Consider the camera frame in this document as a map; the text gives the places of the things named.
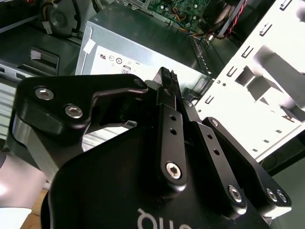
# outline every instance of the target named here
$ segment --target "white sticker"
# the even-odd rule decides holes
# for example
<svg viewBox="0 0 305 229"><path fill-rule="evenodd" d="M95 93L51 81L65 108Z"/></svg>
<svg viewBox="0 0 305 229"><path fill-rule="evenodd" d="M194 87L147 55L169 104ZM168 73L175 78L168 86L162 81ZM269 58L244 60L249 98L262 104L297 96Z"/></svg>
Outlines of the white sticker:
<svg viewBox="0 0 305 229"><path fill-rule="evenodd" d="M149 67L116 52L97 46L91 75L130 73L145 81L152 80L158 73L158 70L158 68Z"/></svg>
<svg viewBox="0 0 305 229"><path fill-rule="evenodd" d="M86 53L90 54L94 46L95 46L95 42L93 40L89 39L83 50Z"/></svg>

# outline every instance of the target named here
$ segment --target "metal rivet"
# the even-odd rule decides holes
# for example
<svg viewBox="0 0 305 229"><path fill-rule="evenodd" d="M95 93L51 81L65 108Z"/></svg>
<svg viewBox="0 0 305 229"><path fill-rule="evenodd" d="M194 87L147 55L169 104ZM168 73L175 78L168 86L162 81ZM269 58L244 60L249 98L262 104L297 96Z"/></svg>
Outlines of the metal rivet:
<svg viewBox="0 0 305 229"><path fill-rule="evenodd" d="M80 118L82 117L82 110L75 105L68 105L65 108L65 112L71 118Z"/></svg>
<svg viewBox="0 0 305 229"><path fill-rule="evenodd" d="M277 193L280 196L280 198L282 199L282 201L287 203L287 198L285 197L285 195L280 190L278 190Z"/></svg>
<svg viewBox="0 0 305 229"><path fill-rule="evenodd" d="M215 119L212 119L212 123L213 123L214 126L216 126L216 127L218 126L218 122L216 122Z"/></svg>
<svg viewBox="0 0 305 229"><path fill-rule="evenodd" d="M229 185L229 193L237 203L242 202L242 196L240 195L239 191L232 185Z"/></svg>
<svg viewBox="0 0 305 229"><path fill-rule="evenodd" d="M135 82L136 85L138 85L140 87L144 86L143 82L140 79L134 79L134 82Z"/></svg>
<svg viewBox="0 0 305 229"><path fill-rule="evenodd" d="M166 170L169 173L169 175L171 175L171 177L174 179L179 179L181 177L180 168L172 162L166 164Z"/></svg>
<svg viewBox="0 0 305 229"><path fill-rule="evenodd" d="M51 90L43 87L37 88L35 90L35 95L43 100L51 100L54 98L54 93Z"/></svg>
<svg viewBox="0 0 305 229"><path fill-rule="evenodd" d="M189 107L192 107L192 106L193 106L193 104L192 104L190 101L188 101L188 100L185 100L184 102L185 102L185 104L188 105Z"/></svg>
<svg viewBox="0 0 305 229"><path fill-rule="evenodd" d="M277 198L276 198L275 194L270 189L268 189L268 188L266 190L267 190L269 198L271 200L273 200L274 202L277 202Z"/></svg>
<svg viewBox="0 0 305 229"><path fill-rule="evenodd" d="M165 88L164 92L167 93L169 96L171 95L171 93Z"/></svg>

